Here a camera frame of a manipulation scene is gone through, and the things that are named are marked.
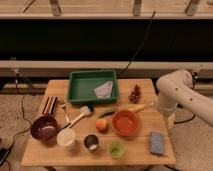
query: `light green cup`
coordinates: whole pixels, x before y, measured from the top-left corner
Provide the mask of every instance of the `light green cup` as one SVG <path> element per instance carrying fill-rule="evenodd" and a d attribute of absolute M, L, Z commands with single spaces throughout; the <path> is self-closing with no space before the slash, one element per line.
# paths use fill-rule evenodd
<path fill-rule="evenodd" d="M 109 144 L 109 153 L 112 158 L 118 159 L 124 154 L 124 147 L 120 141 L 113 141 Z"/>

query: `sponge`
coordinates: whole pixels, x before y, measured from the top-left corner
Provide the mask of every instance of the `sponge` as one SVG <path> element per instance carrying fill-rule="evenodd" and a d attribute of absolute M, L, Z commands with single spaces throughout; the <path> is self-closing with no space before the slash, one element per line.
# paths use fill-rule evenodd
<path fill-rule="evenodd" d="M 164 155 L 164 137 L 159 132 L 151 132 L 151 153 Z"/>

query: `dark panel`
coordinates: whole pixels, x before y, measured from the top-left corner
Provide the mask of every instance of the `dark panel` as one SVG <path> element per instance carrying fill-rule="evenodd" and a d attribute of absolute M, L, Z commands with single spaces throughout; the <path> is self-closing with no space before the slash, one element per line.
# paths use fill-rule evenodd
<path fill-rule="evenodd" d="M 130 60 L 149 20 L 0 20 L 0 57 Z M 211 20 L 153 20 L 137 61 L 213 61 Z"/>

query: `tray rim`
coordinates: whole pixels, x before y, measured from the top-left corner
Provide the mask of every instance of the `tray rim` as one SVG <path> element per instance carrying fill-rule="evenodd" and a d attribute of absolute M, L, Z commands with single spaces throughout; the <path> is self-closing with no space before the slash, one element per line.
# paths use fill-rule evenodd
<path fill-rule="evenodd" d="M 116 91 L 117 96 L 110 97 L 110 98 L 103 98 L 103 99 L 71 99 L 71 85 L 72 85 L 72 78 L 74 74 L 84 74 L 84 73 L 98 73 L 98 72 L 111 72 L 113 75 L 113 87 Z M 92 70 L 92 71 L 73 71 L 70 73 L 69 77 L 69 84 L 68 84 L 68 91 L 67 91 L 67 101 L 73 105 L 80 105 L 80 104 L 101 104 L 101 103 L 113 103 L 116 102 L 120 98 L 118 82 L 117 82 L 117 75 L 115 70 Z"/>

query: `white paper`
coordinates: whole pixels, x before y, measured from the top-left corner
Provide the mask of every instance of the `white paper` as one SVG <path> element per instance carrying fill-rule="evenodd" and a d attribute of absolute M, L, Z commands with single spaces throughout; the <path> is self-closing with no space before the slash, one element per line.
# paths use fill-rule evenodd
<path fill-rule="evenodd" d="M 95 95 L 99 99 L 109 98 L 111 97 L 112 87 L 113 87 L 113 82 L 107 81 L 106 83 L 94 89 Z"/>

